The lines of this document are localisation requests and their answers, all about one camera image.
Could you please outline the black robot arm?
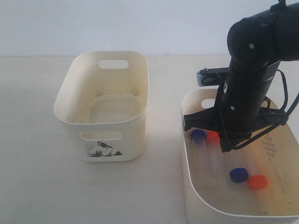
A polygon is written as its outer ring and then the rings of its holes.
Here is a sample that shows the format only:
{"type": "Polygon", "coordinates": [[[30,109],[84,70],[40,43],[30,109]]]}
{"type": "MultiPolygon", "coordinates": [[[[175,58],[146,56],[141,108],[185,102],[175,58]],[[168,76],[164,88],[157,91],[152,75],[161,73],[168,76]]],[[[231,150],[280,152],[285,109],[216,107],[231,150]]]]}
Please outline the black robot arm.
{"type": "Polygon", "coordinates": [[[213,107],[183,116],[185,130],[215,131],[222,152],[241,149],[287,123],[298,105],[284,102],[272,109],[267,92],[281,62],[299,59],[299,5],[284,0],[236,22],[227,35],[228,67],[202,69],[200,87],[217,86],[213,107]]]}

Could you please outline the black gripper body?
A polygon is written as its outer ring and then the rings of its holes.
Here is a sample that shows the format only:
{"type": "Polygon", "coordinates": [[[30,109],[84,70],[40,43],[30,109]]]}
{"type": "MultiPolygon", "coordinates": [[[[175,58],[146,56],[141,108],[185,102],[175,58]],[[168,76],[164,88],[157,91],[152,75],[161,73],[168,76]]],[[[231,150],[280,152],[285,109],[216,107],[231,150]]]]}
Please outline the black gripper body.
{"type": "Polygon", "coordinates": [[[259,111],[273,81],[273,77],[225,77],[221,79],[217,95],[217,121],[221,140],[248,140],[262,129],[259,111]]]}

